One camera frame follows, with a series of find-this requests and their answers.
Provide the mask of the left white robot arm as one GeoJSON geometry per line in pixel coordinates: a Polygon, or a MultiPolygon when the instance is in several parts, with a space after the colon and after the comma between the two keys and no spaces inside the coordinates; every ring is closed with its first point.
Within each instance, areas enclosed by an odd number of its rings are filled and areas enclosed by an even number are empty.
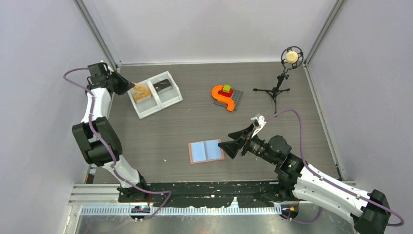
{"type": "Polygon", "coordinates": [[[81,122],[72,126],[75,141],[88,164],[107,170],[119,181],[121,195],[143,202],[149,197],[149,188],[123,157],[120,139],[108,120],[113,95],[123,95],[135,84],[103,61],[88,65],[86,70],[90,73],[88,84],[79,87],[84,89],[88,103],[81,122]]]}

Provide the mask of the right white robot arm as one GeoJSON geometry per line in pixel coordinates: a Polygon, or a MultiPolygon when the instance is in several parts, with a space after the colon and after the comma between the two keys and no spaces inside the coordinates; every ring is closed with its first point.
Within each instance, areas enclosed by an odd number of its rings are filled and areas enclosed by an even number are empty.
{"type": "Polygon", "coordinates": [[[282,136],[273,136],[269,141],[261,140],[253,135],[253,127],[251,124],[230,133],[231,141],[220,142],[218,147],[230,158],[250,152],[275,165],[278,194],[282,199],[291,200],[294,197],[312,202],[351,223],[359,234],[385,232],[391,214],[382,192],[360,190],[322,173],[294,155],[282,136]]]}

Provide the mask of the pink leather card holder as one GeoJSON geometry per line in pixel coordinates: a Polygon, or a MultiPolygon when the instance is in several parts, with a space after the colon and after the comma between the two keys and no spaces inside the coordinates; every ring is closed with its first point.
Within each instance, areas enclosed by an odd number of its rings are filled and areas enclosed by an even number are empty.
{"type": "Polygon", "coordinates": [[[189,160],[191,164],[199,164],[224,160],[224,151],[218,146],[221,139],[205,140],[188,144],[189,160]]]}

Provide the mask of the orange patterned credit card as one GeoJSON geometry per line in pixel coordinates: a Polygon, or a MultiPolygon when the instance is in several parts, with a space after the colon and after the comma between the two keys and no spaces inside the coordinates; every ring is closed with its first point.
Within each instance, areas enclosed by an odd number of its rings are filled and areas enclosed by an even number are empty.
{"type": "Polygon", "coordinates": [[[133,87],[133,89],[137,92],[147,92],[149,89],[146,83],[134,83],[134,84],[135,86],[133,87]]]}

